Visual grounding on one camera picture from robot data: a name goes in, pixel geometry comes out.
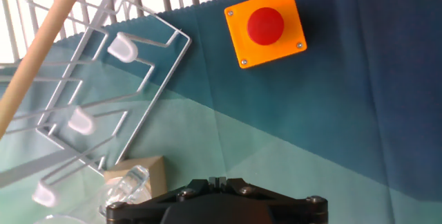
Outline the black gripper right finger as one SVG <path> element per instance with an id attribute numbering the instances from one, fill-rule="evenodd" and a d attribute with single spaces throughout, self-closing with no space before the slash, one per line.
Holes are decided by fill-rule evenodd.
<path id="1" fill-rule="evenodd" d="M 277 223 L 328 224 L 328 201 L 322 196 L 292 198 L 249 184 L 242 178 L 217 178 L 217 192 L 264 203 Z"/>

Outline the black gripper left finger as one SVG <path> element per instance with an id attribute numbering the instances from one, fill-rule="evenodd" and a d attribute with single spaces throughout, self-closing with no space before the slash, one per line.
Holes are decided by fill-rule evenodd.
<path id="1" fill-rule="evenodd" d="M 135 203 L 135 197 L 128 196 L 124 200 L 116 200 L 106 206 L 105 220 L 108 224 L 136 223 L 138 221 L 159 223 L 170 207 L 208 196 L 216 193 L 217 190 L 218 178 L 210 177 L 209 179 L 193 179 L 188 185 L 150 200 L 144 200 L 141 203 Z"/>

